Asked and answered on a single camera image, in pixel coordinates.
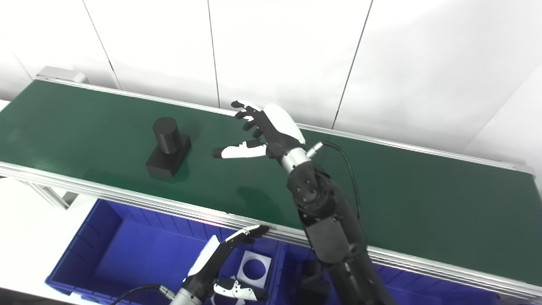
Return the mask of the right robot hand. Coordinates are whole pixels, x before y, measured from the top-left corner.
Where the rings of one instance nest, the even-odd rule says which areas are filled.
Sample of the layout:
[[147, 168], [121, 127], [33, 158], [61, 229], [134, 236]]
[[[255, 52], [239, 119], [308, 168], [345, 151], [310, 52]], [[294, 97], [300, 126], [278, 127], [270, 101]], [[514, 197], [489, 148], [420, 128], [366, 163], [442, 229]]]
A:
[[215, 147], [212, 150], [213, 158], [258, 158], [268, 156], [271, 159], [282, 161], [284, 157], [295, 154], [306, 154], [306, 140], [292, 117], [280, 106], [269, 103], [259, 108], [252, 102], [236, 100], [231, 103], [238, 108], [236, 119], [245, 119], [244, 131], [256, 127], [252, 134], [253, 139], [239, 144]]

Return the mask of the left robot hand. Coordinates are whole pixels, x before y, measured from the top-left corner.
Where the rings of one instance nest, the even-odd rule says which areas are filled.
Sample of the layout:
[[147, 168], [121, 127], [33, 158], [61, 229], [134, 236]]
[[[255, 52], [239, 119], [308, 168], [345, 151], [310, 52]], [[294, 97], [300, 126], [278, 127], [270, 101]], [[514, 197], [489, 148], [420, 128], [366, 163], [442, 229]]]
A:
[[263, 237], [269, 229], [267, 225], [243, 227], [224, 241], [212, 236], [188, 271], [171, 305], [202, 305], [215, 294], [231, 299], [267, 301], [269, 294], [265, 289], [231, 278], [219, 279], [218, 273], [238, 245], [253, 243], [255, 238]]

